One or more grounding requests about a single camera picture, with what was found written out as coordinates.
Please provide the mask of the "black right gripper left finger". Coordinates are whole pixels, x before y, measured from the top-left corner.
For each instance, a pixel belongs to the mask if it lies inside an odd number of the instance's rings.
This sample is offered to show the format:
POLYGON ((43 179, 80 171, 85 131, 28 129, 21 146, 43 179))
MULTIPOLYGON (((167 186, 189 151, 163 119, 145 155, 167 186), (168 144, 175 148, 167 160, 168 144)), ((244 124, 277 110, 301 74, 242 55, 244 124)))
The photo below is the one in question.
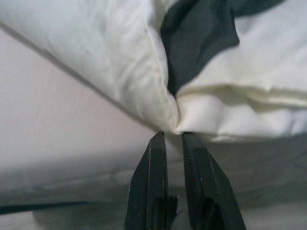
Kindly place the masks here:
POLYGON ((170 230, 177 203, 168 193, 165 134, 158 132, 131 178, 123 230, 170 230))

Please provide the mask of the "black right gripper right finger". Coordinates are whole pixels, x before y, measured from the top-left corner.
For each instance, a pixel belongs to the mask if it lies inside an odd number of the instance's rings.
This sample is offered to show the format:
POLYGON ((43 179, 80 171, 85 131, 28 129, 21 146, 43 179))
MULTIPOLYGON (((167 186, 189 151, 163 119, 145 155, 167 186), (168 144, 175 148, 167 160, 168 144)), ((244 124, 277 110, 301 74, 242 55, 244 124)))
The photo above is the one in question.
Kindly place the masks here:
POLYGON ((247 230, 231 184, 194 133, 182 135, 189 222, 193 230, 247 230))

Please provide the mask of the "cream cartoon print quilt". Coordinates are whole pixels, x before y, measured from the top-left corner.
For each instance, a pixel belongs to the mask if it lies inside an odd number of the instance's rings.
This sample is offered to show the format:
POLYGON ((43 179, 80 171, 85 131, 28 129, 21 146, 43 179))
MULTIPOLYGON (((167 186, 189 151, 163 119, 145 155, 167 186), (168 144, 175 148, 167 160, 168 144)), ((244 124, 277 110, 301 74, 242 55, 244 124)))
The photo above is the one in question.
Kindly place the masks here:
POLYGON ((162 131, 307 134, 307 0, 0 0, 0 24, 162 131))

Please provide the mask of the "beige sheeted mattress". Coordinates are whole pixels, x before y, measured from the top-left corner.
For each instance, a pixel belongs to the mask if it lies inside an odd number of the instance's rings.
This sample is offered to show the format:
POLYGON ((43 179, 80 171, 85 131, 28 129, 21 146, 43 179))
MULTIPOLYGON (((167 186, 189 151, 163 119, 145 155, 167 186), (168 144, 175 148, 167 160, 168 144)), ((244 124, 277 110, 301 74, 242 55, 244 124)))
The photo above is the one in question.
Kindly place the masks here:
MULTIPOLYGON (((0 25, 0 205, 125 202, 155 133, 0 25)), ((307 200, 307 136, 207 148, 245 205, 307 200)))

